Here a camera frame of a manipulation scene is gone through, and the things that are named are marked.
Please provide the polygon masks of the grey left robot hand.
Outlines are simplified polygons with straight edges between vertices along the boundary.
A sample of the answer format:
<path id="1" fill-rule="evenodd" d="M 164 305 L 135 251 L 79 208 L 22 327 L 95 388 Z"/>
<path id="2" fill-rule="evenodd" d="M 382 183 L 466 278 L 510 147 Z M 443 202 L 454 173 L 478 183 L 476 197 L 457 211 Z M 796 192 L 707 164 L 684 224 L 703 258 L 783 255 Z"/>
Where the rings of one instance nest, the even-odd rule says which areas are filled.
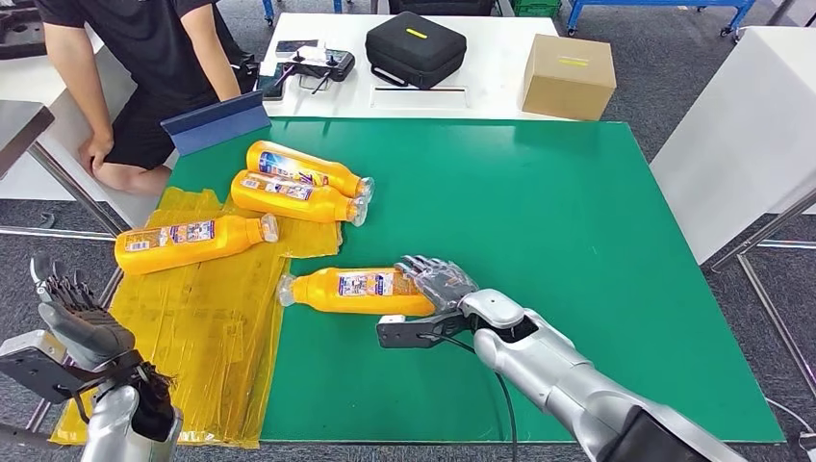
<path id="1" fill-rule="evenodd" d="M 94 299 L 79 270 L 43 253 L 30 260 L 30 274 L 40 298 L 38 313 L 82 369 L 94 371 L 135 348 L 135 336 Z"/>

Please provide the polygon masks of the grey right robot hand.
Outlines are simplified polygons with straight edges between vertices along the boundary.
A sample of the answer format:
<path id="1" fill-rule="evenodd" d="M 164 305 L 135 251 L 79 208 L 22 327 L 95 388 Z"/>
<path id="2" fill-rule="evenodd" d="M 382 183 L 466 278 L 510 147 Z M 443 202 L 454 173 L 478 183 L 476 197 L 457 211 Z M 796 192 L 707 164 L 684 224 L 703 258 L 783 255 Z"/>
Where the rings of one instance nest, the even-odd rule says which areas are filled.
<path id="1" fill-rule="evenodd" d="M 479 290 L 455 263 L 422 255 L 403 255 L 394 268 L 410 279 L 440 314 L 458 309 L 461 300 Z"/>

